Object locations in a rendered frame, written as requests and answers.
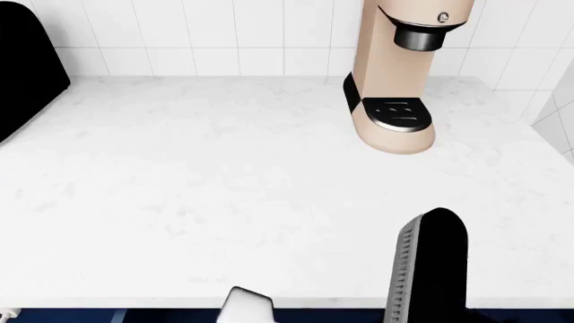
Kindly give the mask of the black countertop appliance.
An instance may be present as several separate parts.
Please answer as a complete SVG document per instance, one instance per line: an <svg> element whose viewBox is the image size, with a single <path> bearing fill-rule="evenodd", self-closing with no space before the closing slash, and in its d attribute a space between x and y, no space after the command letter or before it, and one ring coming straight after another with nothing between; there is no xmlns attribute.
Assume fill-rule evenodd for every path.
<svg viewBox="0 0 574 323"><path fill-rule="evenodd" d="M70 84L39 18L23 4L0 2L0 143Z"/></svg>

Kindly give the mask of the dark blue cabinet front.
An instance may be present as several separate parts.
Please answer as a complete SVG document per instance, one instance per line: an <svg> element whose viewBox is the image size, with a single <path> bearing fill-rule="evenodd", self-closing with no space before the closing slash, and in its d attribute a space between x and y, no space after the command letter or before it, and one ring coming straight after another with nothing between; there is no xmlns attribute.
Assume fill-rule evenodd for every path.
<svg viewBox="0 0 574 323"><path fill-rule="evenodd" d="M218 309L23 309L6 323L215 323ZM277 309L278 323L382 323L382 309ZM462 323L574 323L573 309L470 309Z"/></svg>

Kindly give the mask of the beige black coffee machine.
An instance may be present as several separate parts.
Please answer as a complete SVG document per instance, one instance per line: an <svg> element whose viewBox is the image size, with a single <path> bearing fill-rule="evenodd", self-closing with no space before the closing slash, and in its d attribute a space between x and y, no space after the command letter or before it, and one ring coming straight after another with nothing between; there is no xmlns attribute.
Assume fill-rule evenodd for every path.
<svg viewBox="0 0 574 323"><path fill-rule="evenodd" d="M363 0L344 95L358 137L385 153L415 154L435 141L421 96L436 50L463 26L474 0Z"/></svg>

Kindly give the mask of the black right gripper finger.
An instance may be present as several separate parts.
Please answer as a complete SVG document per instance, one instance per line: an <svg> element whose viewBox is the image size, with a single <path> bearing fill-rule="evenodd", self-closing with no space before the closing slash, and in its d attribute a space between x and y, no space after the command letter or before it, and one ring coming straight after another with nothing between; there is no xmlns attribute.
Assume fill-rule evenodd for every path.
<svg viewBox="0 0 574 323"><path fill-rule="evenodd" d="M243 287L232 287L217 317L217 323L274 323L271 298Z"/></svg>
<svg viewBox="0 0 574 323"><path fill-rule="evenodd" d="M446 208L414 217L398 233L383 323L462 323L468 234Z"/></svg>

